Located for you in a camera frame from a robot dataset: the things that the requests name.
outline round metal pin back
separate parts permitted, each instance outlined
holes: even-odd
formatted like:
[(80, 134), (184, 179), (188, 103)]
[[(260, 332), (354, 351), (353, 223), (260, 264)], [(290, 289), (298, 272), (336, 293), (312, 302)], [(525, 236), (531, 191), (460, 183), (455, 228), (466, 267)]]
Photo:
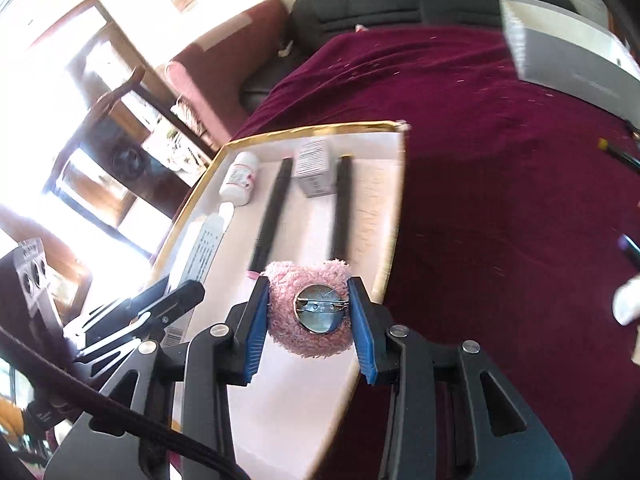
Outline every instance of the round metal pin back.
[(298, 322), (310, 332), (327, 334), (340, 326), (348, 301), (343, 301), (334, 288), (322, 283), (306, 286), (295, 299)]

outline bottle label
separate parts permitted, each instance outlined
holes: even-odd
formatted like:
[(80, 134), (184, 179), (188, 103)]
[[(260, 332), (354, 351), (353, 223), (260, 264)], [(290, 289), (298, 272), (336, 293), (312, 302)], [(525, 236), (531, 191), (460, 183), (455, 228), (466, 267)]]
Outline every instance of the bottle label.
[(254, 179), (254, 170), (244, 164), (236, 164), (231, 168), (227, 183), (251, 190), (254, 186)]

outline white bottle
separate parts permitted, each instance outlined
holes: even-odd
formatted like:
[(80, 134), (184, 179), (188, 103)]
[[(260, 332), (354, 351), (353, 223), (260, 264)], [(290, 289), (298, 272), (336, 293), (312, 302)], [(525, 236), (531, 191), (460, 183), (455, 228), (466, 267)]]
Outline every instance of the white bottle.
[(220, 187), (222, 202), (231, 202), (234, 206), (249, 202), (259, 166), (260, 160), (253, 153), (238, 153)]
[(640, 274), (620, 286), (613, 296), (613, 317), (628, 325), (640, 317)]

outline burgundy blanket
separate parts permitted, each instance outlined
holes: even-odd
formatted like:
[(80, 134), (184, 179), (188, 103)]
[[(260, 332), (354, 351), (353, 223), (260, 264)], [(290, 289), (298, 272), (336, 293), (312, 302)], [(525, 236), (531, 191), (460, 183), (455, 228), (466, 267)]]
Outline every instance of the burgundy blanket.
[[(640, 178), (597, 148), (633, 151), (623, 122), (519, 81), (500, 32), (403, 28), (335, 38), (237, 137), (399, 119), (412, 129), (386, 306), (432, 341), (477, 340), (576, 478), (624, 478), (640, 368), (611, 299), (634, 274), (616, 239), (640, 240)], [(376, 477), (386, 395), (358, 386), (320, 477)]]

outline red armrest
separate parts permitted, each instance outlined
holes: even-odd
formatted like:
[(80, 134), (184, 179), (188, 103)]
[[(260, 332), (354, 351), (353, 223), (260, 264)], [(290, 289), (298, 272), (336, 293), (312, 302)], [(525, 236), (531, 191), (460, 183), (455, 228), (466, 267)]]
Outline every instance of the red armrest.
[(190, 102), (212, 147), (231, 140), (248, 117), (240, 85), (277, 54), (286, 19), (284, 4), (267, 0), (211, 29), (167, 64), (169, 83)]

